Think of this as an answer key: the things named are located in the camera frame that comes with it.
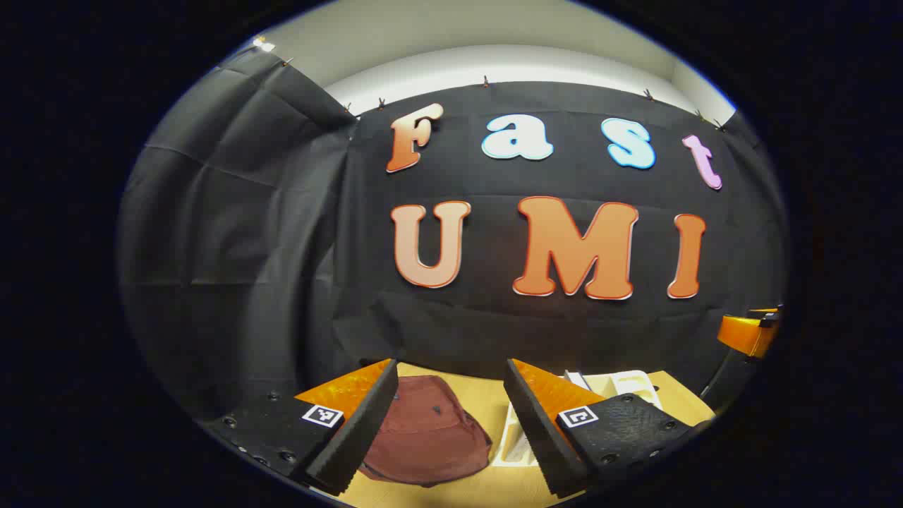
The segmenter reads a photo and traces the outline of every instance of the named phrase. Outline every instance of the light blue letter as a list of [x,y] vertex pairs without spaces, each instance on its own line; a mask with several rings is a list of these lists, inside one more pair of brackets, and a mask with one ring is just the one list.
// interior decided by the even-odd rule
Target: light blue letter
[[[514,128],[505,128],[511,124]],[[539,118],[505,115],[491,120],[486,128],[493,133],[483,140],[483,153],[494,159],[510,159],[520,155],[538,161],[554,151],[554,146],[545,141],[545,124]]]
[[609,118],[602,122],[602,134],[611,142],[609,154],[620,165],[648,169],[656,163],[656,151],[649,144],[649,133],[637,122]]

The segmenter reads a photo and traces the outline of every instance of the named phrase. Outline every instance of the ceiling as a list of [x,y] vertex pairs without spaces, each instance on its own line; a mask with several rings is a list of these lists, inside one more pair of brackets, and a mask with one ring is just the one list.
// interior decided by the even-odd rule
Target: ceiling
[[620,22],[567,0],[336,0],[263,35],[322,87],[404,57],[483,44],[582,52],[664,80],[677,62]]

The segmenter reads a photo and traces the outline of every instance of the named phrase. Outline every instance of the orange letter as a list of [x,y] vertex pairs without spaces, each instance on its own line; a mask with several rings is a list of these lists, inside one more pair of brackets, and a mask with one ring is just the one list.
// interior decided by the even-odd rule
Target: orange letter
[[630,284],[630,236],[639,219],[637,209],[607,202],[596,211],[581,238],[577,224],[558,198],[536,196],[521,200],[517,209],[526,215],[529,236],[524,276],[514,281],[519,295],[549,296],[555,283],[548,277],[549,258],[555,263],[564,293],[573,295],[596,263],[586,294],[599,300],[626,300]]
[[675,280],[668,285],[668,296],[692,298],[699,293],[699,251],[703,247],[705,221],[696,215],[681,213],[675,216],[675,226],[680,231],[680,252],[677,254]]
[[392,160],[386,165],[386,173],[401,171],[420,161],[420,154],[414,151],[414,141],[420,147],[426,145],[430,140],[430,133],[433,132],[430,118],[437,120],[442,116],[442,112],[442,106],[431,104],[392,122],[395,143],[392,145]]
[[398,273],[411,284],[423,287],[443,287],[450,284],[461,268],[461,225],[470,215],[470,203],[463,201],[441,202],[433,208],[433,214],[442,223],[439,263],[427,267],[420,262],[420,220],[426,209],[419,204],[406,204],[392,210],[396,224],[396,267]]

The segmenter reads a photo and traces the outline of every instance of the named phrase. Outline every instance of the table surface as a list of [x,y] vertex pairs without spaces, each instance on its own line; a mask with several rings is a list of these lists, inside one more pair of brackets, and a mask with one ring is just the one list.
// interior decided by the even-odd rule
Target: table surface
[[[489,462],[496,455],[507,415],[508,397],[502,381],[473,378],[438,372],[407,363],[398,364],[399,376],[436,375],[455,392],[458,401],[492,438]],[[662,409],[683,423],[693,426],[714,418],[705,402],[667,372],[652,372],[649,379],[658,387]],[[538,466],[489,466],[475,475],[424,488],[419,485],[394,484],[371,480],[357,471],[348,490],[339,501],[361,508],[471,508],[485,506],[518,506],[540,508],[581,495],[559,499],[549,494]]]

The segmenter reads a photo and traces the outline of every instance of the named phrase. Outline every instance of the white organizer tray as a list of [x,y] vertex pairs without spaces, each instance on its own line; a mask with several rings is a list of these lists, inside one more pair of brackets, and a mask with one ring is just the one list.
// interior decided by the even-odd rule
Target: white organizer tray
[[[662,409],[662,403],[658,399],[656,389],[652,385],[649,376],[643,371],[584,375],[583,378],[590,385],[590,390],[606,399],[623,393],[633,393],[646,402]],[[498,451],[495,458],[492,459],[491,465],[501,467],[539,466],[510,402],[508,403],[508,413],[507,418],[505,418],[505,430],[502,432],[502,440],[499,442]]]

